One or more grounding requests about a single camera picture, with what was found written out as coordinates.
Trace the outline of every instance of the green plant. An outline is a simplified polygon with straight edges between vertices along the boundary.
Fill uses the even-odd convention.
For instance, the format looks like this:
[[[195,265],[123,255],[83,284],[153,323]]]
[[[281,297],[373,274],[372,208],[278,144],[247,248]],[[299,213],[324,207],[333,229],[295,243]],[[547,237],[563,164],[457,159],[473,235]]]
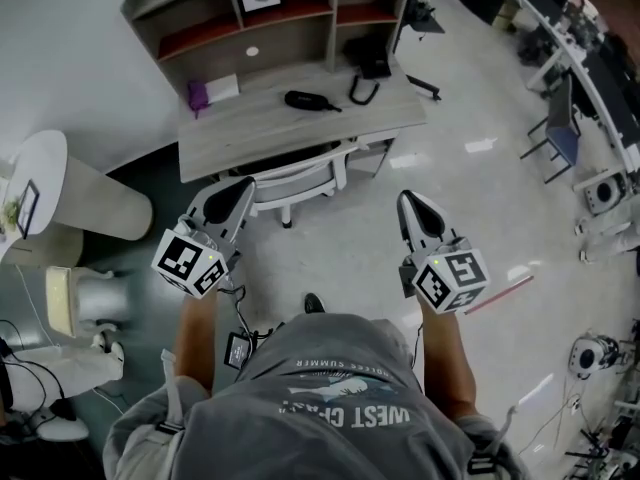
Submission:
[[[20,200],[16,197],[4,203],[2,208],[2,220],[7,229],[13,231],[18,225],[18,215],[20,214]]]

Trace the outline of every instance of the tiled floor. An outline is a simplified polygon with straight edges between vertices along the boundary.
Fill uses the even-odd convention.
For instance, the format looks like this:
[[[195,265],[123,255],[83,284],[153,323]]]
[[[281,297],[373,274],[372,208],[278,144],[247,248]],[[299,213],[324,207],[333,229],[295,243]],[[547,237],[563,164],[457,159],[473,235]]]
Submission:
[[[330,311],[389,318],[413,344],[420,313],[415,300],[403,298],[398,279],[397,267],[407,250],[395,202],[405,188],[424,193],[445,207],[456,229],[482,250],[493,278],[489,295],[523,276],[535,276],[518,291],[461,318],[478,383],[478,407],[498,426],[509,406],[554,375],[515,417],[508,438],[520,450],[561,407],[565,379],[567,392],[584,390],[585,415],[592,425],[602,414],[617,381],[615,372],[599,372],[586,384],[574,385],[567,377],[568,353],[587,329],[626,337],[638,313],[634,258],[591,266],[577,261],[580,241],[573,225],[586,211],[582,196],[570,185],[574,175],[609,161],[611,153],[597,127],[581,123],[585,137],[580,168],[545,186],[542,178],[550,166],[544,151],[523,162],[518,159],[530,146],[526,132],[545,115],[546,103],[524,87],[531,73],[518,63],[516,39],[489,28],[457,0],[430,2],[446,34],[419,42],[405,31],[397,56],[409,74],[440,86],[443,101],[423,99],[428,123],[403,134],[375,180],[350,182],[333,198],[294,207],[290,230],[269,212],[249,221],[238,272],[249,291],[244,308],[249,323],[264,328],[301,312],[303,294],[315,291]],[[147,265],[163,228],[172,225],[202,186],[178,183],[175,148],[155,155],[153,163],[155,172],[149,176],[137,168],[118,173],[154,199],[153,233],[133,246],[94,236],[86,250],[94,268],[129,275],[135,304],[119,337],[128,358],[125,379],[107,386],[111,393],[124,392],[129,402],[162,382],[159,350],[173,342],[181,299]],[[41,283],[38,276],[28,276],[35,291]],[[42,294],[34,297],[42,308]],[[234,318],[230,306],[223,304],[219,344],[226,343],[224,329],[237,325]],[[421,369],[418,360],[420,378]],[[227,370],[220,374],[221,384],[233,379]],[[115,414],[98,405],[103,402],[92,394],[77,402],[99,447]],[[536,478],[561,478],[561,452],[583,425],[579,415],[563,416],[555,452],[557,420],[522,455]]]

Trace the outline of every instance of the red shelf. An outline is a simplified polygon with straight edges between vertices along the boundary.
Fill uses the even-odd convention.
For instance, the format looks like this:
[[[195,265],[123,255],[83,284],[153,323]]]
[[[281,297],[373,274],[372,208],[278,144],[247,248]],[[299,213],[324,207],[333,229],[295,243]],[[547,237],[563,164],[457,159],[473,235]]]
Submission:
[[[329,4],[321,0],[288,0],[280,7],[273,10],[249,14],[244,17],[246,28],[264,27],[274,23],[308,18],[311,16],[322,16],[331,14],[333,10]]]
[[[365,23],[395,23],[398,19],[373,4],[341,5],[338,7],[338,25]]]
[[[175,34],[163,37],[158,48],[158,60],[167,60],[181,53],[240,32],[235,14],[218,16]]]

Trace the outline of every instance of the white wall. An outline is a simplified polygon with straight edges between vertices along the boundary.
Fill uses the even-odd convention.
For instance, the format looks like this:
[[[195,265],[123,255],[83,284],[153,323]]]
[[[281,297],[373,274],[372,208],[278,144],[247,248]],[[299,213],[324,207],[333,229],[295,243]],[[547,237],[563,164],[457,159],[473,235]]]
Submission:
[[[108,171],[173,140],[177,96],[122,2],[0,0],[0,156],[55,128]]]

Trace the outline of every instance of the purple pouch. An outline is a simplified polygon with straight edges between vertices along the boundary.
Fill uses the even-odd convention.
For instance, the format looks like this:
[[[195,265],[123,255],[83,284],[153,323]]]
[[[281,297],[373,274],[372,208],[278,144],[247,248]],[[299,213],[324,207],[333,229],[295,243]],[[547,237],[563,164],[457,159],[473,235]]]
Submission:
[[[189,108],[196,114],[209,106],[209,95],[207,88],[202,82],[191,81],[187,84],[189,89]]]

